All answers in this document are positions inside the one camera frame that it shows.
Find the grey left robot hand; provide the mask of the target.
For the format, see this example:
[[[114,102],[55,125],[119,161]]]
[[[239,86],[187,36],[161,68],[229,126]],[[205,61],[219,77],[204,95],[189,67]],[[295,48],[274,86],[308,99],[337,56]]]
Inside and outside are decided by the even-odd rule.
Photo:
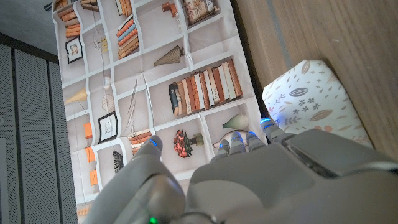
[[[397,161],[341,136],[234,132],[187,190],[151,136],[93,202],[86,223],[396,223]]]

